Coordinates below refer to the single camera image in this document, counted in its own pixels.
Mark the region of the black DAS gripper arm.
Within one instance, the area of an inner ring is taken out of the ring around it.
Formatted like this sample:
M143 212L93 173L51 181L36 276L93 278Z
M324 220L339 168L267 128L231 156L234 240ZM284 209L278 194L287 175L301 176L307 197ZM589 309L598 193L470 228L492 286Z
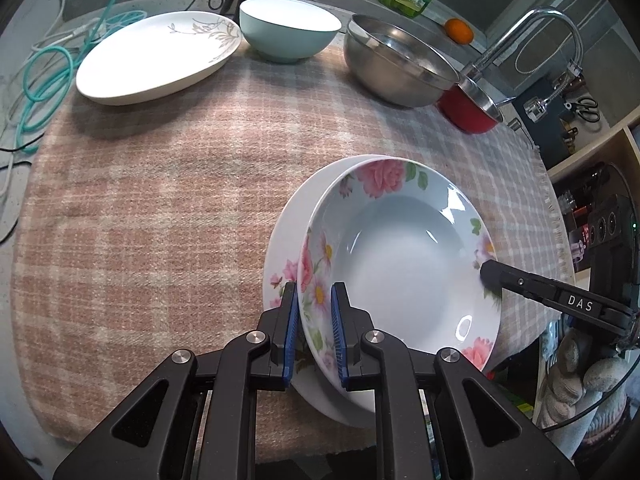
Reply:
M510 290L547 308L578 318L620 349L639 347L639 309L595 292L487 260L480 266L480 280L491 292Z

